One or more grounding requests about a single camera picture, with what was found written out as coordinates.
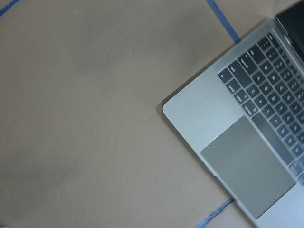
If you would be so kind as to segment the grey laptop computer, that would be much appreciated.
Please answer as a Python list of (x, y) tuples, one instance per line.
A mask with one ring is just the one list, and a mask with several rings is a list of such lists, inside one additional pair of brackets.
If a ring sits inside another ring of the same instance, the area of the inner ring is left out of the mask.
[(257, 228), (304, 225), (304, 3), (239, 38), (162, 106)]

